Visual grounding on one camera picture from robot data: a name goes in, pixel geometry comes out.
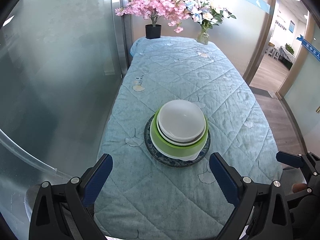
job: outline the green bowl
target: green bowl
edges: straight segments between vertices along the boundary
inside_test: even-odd
[[[156,120],[157,116],[159,114],[158,110],[152,120],[151,127],[150,127],[150,133],[152,136],[152,139],[154,140],[154,143],[157,145],[159,149],[161,149],[163,152],[167,153],[168,155],[174,156],[174,157],[187,157],[196,154],[197,152],[201,151],[203,147],[206,144],[206,138],[208,134],[208,122],[205,118],[206,122],[206,130],[202,138],[197,141],[196,143],[189,145],[189,146],[177,146],[174,144],[171,144],[167,142],[159,133]]]

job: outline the glass vase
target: glass vase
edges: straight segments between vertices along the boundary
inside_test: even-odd
[[[199,36],[197,38],[197,42],[208,45],[209,42],[209,34],[207,29],[201,29],[201,32],[199,33]]]

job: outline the light blue quilted tablecloth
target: light blue quilted tablecloth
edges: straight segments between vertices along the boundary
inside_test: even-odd
[[[94,219],[106,235],[122,239],[214,237],[233,206],[210,172],[210,154],[219,152],[255,182],[279,180],[282,168],[268,122],[238,71],[213,43],[141,38],[131,54],[98,155],[112,155],[114,167],[96,200]],[[211,133],[206,158],[183,169],[156,161],[143,140],[148,119],[178,98],[202,109]]]

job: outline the blue gripper pad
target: blue gripper pad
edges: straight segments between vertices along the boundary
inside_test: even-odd
[[[213,153],[210,156],[209,166],[228,203],[233,204],[234,207],[237,207],[240,202],[239,186],[241,187],[242,184],[239,184],[240,182],[238,182],[237,185],[237,183],[233,180],[232,175],[230,174],[230,170],[233,167],[230,167],[219,153]]]
[[[112,157],[109,154],[104,154],[82,179],[82,182],[80,183],[80,193],[83,197],[82,204],[84,207],[87,207],[96,201],[103,185],[112,171],[112,167]]]
[[[294,168],[301,168],[303,166],[302,158],[290,153],[278,152],[276,155],[276,159],[278,162],[287,164]]]

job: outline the black flower pot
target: black flower pot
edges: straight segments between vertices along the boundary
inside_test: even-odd
[[[156,24],[156,27],[153,27],[152,24],[146,25],[146,38],[149,40],[158,39],[161,37],[161,25]]]

